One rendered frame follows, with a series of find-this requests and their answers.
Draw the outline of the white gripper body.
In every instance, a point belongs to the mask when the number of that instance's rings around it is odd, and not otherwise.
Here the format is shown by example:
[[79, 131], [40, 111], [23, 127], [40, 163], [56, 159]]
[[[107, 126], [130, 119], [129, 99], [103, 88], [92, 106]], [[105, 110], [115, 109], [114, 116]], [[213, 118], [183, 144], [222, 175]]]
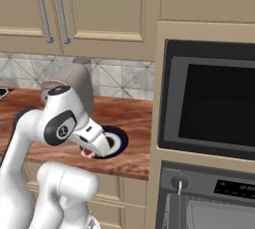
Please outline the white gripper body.
[[105, 157], [110, 151], [110, 145], [106, 136], [101, 133], [94, 141], [87, 145], [86, 150], [88, 154]]

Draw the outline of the pink raw steak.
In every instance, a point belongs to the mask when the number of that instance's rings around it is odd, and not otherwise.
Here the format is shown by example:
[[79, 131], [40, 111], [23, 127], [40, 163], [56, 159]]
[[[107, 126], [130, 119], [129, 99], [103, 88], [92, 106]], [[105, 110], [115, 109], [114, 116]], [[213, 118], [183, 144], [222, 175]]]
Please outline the pink raw steak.
[[92, 158], [94, 158], [94, 157], [97, 156], [94, 152], [92, 152], [92, 151], [90, 151], [90, 150], [88, 150], [88, 149], [86, 149], [86, 148], [83, 148], [83, 149], [82, 149], [81, 155], [82, 155], [84, 158], [88, 158], [88, 159], [92, 159]]

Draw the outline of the black round oven knob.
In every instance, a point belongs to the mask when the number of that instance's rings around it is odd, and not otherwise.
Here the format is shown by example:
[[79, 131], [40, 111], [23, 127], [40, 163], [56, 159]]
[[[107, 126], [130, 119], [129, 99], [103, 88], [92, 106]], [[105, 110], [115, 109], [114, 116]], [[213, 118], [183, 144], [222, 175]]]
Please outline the black round oven knob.
[[188, 187], [188, 184], [188, 179], [184, 176], [174, 176], [171, 178], [171, 186], [176, 190], [183, 190]]

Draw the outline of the dark grey built-in oven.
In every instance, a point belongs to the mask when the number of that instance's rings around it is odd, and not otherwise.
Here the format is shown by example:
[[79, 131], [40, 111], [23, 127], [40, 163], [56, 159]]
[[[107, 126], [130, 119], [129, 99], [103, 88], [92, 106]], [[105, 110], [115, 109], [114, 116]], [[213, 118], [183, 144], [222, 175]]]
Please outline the dark grey built-in oven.
[[[174, 189], [174, 176], [188, 187]], [[255, 174], [164, 161], [155, 229], [255, 229]]]

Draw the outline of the black built-in microwave oven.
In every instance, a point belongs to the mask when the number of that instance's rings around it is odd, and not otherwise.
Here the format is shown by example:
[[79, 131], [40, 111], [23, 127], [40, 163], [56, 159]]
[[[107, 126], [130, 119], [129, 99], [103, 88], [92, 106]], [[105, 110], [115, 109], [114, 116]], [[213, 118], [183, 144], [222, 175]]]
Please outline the black built-in microwave oven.
[[167, 39], [157, 141], [255, 160], [255, 43]]

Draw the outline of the dark blue rimmed plate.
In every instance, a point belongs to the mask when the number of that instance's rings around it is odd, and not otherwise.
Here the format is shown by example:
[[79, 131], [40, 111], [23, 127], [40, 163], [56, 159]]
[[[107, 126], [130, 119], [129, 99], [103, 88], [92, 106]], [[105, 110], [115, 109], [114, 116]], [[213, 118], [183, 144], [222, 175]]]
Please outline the dark blue rimmed plate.
[[124, 130], [113, 125], [104, 125], [103, 129], [110, 146], [110, 151], [106, 156], [96, 155], [96, 159], [109, 159], [118, 156], [128, 146], [128, 135]]

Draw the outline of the grey rounded small appliance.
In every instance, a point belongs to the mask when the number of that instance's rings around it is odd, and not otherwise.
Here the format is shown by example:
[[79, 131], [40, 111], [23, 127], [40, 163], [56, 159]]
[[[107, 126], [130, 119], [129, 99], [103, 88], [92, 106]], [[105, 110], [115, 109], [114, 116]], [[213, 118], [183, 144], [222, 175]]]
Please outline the grey rounded small appliance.
[[43, 104], [48, 98], [48, 91], [57, 86], [70, 86], [74, 88], [89, 116], [94, 113], [94, 92], [91, 82], [91, 59], [76, 57], [73, 62], [63, 67], [49, 80], [41, 84], [40, 99]]

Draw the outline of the beige tall appliance cabinet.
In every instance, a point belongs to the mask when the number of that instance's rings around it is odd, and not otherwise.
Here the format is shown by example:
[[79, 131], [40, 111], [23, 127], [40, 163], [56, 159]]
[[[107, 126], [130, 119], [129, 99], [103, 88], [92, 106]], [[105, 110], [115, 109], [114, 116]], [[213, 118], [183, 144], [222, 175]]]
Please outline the beige tall appliance cabinet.
[[157, 146], [161, 82], [166, 39], [255, 43], [255, 24], [158, 21], [155, 51], [149, 176], [145, 229], [155, 229], [161, 162], [163, 160], [255, 173], [255, 161], [213, 156]]

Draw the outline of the black hob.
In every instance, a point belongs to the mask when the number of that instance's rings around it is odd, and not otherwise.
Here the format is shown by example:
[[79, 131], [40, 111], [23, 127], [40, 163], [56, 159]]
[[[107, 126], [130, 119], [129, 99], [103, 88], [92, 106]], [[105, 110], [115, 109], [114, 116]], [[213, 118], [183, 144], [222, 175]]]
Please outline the black hob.
[[0, 101], [12, 92], [10, 88], [0, 88]]

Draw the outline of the beige wall cupboard door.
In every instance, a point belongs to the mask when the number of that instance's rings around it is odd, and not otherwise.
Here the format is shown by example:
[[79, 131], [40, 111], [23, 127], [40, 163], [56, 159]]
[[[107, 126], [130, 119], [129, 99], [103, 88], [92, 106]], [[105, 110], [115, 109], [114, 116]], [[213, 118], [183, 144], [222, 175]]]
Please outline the beige wall cupboard door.
[[38, 0], [0, 0], [0, 52], [61, 55], [54, 0], [44, 0], [53, 43], [48, 43]]
[[152, 61], [158, 0], [63, 0], [66, 56]]

